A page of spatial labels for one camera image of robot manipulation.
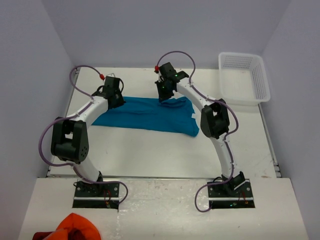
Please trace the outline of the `blue t shirt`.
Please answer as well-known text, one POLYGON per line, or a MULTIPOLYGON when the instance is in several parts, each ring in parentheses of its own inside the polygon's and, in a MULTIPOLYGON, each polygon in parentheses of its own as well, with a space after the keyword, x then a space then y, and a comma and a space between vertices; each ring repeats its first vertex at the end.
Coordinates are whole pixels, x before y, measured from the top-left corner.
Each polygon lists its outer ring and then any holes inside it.
POLYGON ((159 102, 157 98, 124 98, 125 104, 101 114, 94 126, 142 129, 196 137, 199 127, 193 104, 186 97, 159 102))

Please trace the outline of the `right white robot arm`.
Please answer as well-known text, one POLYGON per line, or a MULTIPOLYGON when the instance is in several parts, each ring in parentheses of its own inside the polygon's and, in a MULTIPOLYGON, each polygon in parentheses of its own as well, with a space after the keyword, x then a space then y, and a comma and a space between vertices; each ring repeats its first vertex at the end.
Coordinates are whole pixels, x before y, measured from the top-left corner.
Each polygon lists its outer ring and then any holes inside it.
POLYGON ((200 129, 212 141, 221 165, 222 182, 214 189, 223 190, 227 196, 235 196, 241 191, 245 177, 237 169, 229 146, 230 119, 226 102, 222 98, 216 100, 205 96, 193 85, 186 72, 177 72, 169 62, 155 66, 154 72, 158 74, 155 84, 159 102, 162 103, 173 97, 174 93, 179 93, 200 111, 200 129))

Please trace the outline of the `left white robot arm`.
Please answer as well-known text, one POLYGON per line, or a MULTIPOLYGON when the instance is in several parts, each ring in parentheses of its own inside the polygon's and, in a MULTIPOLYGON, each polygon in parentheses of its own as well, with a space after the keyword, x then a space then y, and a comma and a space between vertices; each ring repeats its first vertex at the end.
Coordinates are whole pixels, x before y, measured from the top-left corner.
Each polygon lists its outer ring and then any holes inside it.
POLYGON ((104 84, 90 95, 87 105, 72 115, 54 121, 51 139, 51 154, 70 165, 86 185, 86 190, 97 197, 103 193, 104 182, 101 172, 93 165, 89 154, 89 127, 111 109, 123 106, 123 81, 107 76, 104 84))

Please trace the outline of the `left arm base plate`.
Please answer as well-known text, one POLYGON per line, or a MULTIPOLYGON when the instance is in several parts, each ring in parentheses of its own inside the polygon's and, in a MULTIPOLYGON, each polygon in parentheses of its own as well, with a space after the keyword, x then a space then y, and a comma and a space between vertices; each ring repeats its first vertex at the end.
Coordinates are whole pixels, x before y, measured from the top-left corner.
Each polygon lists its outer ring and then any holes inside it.
POLYGON ((74 209, 119 209, 119 183, 90 184, 75 182, 74 209))

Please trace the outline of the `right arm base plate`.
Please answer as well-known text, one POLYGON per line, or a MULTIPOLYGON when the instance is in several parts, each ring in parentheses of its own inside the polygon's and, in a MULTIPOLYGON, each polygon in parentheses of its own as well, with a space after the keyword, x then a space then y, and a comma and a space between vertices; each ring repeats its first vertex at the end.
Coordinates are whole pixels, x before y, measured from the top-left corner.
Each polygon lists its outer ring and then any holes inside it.
POLYGON ((246 179, 235 189, 224 184, 208 187, 208 201, 211 209, 254 209, 254 195, 251 183, 246 179))

